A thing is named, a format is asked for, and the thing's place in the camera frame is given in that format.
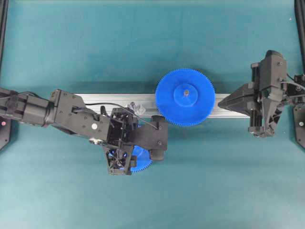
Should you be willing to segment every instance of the teal mat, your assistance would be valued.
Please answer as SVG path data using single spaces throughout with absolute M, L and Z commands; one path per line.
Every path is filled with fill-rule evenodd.
M 188 67 L 230 93 L 268 49 L 302 73 L 293 0 L 11 0 L 0 84 L 46 98 L 56 88 L 153 93 Z M 273 138 L 248 125 L 170 125 L 165 160 L 123 177 L 85 139 L 14 123 L 0 154 L 0 228 L 303 229 L 305 154 L 291 110 Z

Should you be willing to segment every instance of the bolt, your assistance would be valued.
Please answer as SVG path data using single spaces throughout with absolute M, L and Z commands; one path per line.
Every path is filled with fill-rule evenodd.
M 96 129 L 97 129 L 97 124 L 96 124 L 96 123 L 92 123 L 91 128 L 92 128 L 93 130 L 96 130 Z
M 189 94 L 190 94 L 190 91 L 187 90 L 187 89 L 186 89 L 186 90 L 184 91 L 184 93 L 183 93 L 184 96 L 188 96 Z

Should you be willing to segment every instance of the black robotic arm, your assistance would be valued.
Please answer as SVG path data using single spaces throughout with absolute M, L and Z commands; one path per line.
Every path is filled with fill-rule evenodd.
M 90 143 L 103 147 L 108 172 L 131 175 L 137 158 L 132 156 L 135 145 L 149 150 L 152 160 L 163 160 L 167 149 L 167 123 L 162 116 L 153 116 L 139 127 L 138 118 L 129 108 L 114 108 L 108 115 L 104 106 L 101 114 L 86 107 L 75 94 L 56 90 L 50 100 L 35 93 L 0 88 L 0 116 L 18 122 L 47 127 L 49 125 Z
M 248 131 L 256 137 L 274 136 L 285 105 L 293 105 L 296 138 L 305 147 L 305 75 L 287 80 L 286 60 L 276 51 L 267 51 L 263 60 L 251 64 L 252 81 L 218 103 L 218 106 L 250 116 Z

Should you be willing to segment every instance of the small blue gear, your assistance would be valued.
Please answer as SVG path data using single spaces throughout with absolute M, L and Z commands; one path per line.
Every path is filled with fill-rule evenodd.
M 152 163 L 152 160 L 149 158 L 148 150 L 139 146 L 134 146 L 132 155 L 137 156 L 137 166 L 130 168 L 133 173 L 146 169 Z
M 156 105 L 169 122 L 192 126 L 203 122 L 212 112 L 215 91 L 210 80 L 194 69 L 177 69 L 159 82 Z

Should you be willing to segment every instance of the black metal frame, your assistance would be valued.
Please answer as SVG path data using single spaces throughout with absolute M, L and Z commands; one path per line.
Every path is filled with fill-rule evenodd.
M 4 49 L 4 38 L 9 0 L 0 0 L 0 72 Z M 11 120 L 0 117 L 0 150 L 10 142 Z
M 297 25 L 297 31 L 300 41 L 300 51 L 302 55 L 302 66 L 303 72 L 305 73 L 305 1 L 304 0 L 295 0 L 295 19 Z M 295 82 L 304 86 L 305 77 L 303 75 L 295 76 Z M 305 148 L 305 107 L 304 105 L 295 106 L 292 108 L 295 124 L 295 140 L 303 148 Z

